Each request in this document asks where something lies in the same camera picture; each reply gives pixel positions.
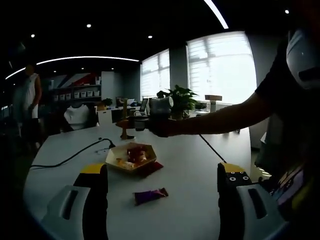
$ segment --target window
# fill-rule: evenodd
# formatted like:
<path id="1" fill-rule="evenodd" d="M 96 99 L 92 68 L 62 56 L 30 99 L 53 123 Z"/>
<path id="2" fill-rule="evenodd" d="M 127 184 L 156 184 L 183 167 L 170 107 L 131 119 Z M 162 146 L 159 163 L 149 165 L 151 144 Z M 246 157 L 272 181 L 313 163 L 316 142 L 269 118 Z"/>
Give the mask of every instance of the window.
<path id="1" fill-rule="evenodd" d="M 245 101 L 257 87 L 255 64 L 243 31 L 198 38 L 187 43 L 189 88 L 204 100 L 222 96 L 225 104 Z"/>
<path id="2" fill-rule="evenodd" d="M 140 98 L 154 98 L 157 92 L 170 89 L 169 49 L 149 57 L 142 62 L 140 76 Z"/>

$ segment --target snack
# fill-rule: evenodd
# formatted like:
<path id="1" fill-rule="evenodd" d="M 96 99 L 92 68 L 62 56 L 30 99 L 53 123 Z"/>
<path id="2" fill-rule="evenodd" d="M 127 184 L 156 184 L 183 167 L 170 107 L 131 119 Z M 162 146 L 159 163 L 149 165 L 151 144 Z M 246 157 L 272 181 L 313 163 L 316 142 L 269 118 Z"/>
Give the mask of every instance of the snack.
<path id="1" fill-rule="evenodd" d="M 169 195 L 164 187 L 159 188 L 157 190 L 153 190 L 153 191 L 143 191 L 143 192 L 134 193 L 135 204 L 137 206 L 140 204 L 144 204 L 144 203 L 157 200 L 160 198 L 165 198 L 168 196 Z"/>
<path id="2" fill-rule="evenodd" d="M 144 146 L 137 146 L 134 148 L 127 149 L 126 153 L 128 154 L 128 160 L 124 160 L 121 157 L 118 157 L 117 165 L 119 167 L 131 170 L 135 167 L 142 165 L 147 161 L 148 154 Z"/>
<path id="3" fill-rule="evenodd" d="M 130 148 L 127 151 L 129 156 L 128 162 L 131 163 L 141 163 L 147 160 L 148 155 L 146 153 L 146 148 L 144 146 L 137 146 L 134 148 Z"/>

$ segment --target black cable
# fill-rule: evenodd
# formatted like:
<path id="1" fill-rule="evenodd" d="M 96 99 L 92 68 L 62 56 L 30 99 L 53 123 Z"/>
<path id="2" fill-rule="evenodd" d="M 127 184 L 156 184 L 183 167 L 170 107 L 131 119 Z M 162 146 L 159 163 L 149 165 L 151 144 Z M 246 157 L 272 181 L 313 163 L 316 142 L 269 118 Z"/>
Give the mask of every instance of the black cable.
<path id="1" fill-rule="evenodd" d="M 214 151 L 214 153 L 217 154 L 218 157 L 221 158 L 221 160 L 226 164 L 227 162 L 224 160 L 224 158 L 210 145 L 210 143 L 201 134 L 199 134 L 199 136 Z"/>
<path id="2" fill-rule="evenodd" d="M 31 165 L 30 168 L 36 168 L 36 167 L 37 167 L 37 168 L 56 168 L 56 167 L 59 167 L 59 166 L 61 166 L 62 164 L 65 164 L 66 162 L 68 162 L 69 160 L 71 160 L 72 158 L 74 158 L 75 156 L 77 156 L 78 154 L 80 154 L 81 152 L 83 152 L 84 150 L 86 150 L 86 149 L 88 149 L 88 148 L 92 147 L 93 145 L 96 145 L 96 144 L 98 144 L 98 143 L 100 143 L 100 142 L 103 142 L 103 141 L 105 141 L 105 140 L 108 140 L 108 141 L 110 142 L 109 149 L 111 149 L 111 148 L 113 148 L 113 147 L 116 146 L 116 145 L 114 145 L 114 143 L 113 143 L 109 138 L 102 138 L 102 139 L 99 138 L 99 141 L 96 141 L 96 142 L 90 144 L 89 146 L 86 146 L 85 148 L 83 148 L 83 149 L 81 149 L 80 151 L 78 151 L 76 154 L 72 155 L 72 156 L 69 157 L 68 159 L 66 159 L 66 160 L 64 160 L 64 161 L 62 161 L 62 162 L 60 162 L 60 163 L 58 163 L 58 164 L 56 164 L 56 165 Z"/>

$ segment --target hand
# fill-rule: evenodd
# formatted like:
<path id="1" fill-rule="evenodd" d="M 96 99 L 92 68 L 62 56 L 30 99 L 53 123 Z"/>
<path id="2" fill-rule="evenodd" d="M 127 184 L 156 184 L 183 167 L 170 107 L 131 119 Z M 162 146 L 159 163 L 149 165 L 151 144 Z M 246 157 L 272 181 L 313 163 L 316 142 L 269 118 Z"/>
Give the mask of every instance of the hand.
<path id="1" fill-rule="evenodd" d="M 172 119 L 163 121 L 149 121 L 148 129 L 155 135 L 161 138 L 172 137 L 180 135 L 181 121 Z"/>
<path id="2" fill-rule="evenodd" d="M 35 106 L 33 104 L 30 104 L 30 106 L 28 107 L 29 113 L 31 113 L 34 108 L 35 108 Z"/>

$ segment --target ceiling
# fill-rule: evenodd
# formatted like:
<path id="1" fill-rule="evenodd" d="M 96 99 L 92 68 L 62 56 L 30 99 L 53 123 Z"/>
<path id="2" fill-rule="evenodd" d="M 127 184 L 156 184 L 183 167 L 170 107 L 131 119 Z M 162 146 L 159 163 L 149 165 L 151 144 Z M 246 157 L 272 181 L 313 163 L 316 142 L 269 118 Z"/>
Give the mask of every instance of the ceiling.
<path id="1" fill-rule="evenodd" d="M 289 15 L 277 0 L 213 0 L 229 26 L 227 31 L 285 34 Z M 70 56 L 111 56 L 142 61 L 169 47 L 201 36 L 224 32 L 204 0 L 140 0 L 105 3 L 57 2 L 12 5 L 2 35 L 6 53 L 0 94 L 22 76 L 5 77 L 25 67 Z M 41 76 L 65 71 L 124 71 L 135 62 L 72 59 L 40 65 Z"/>

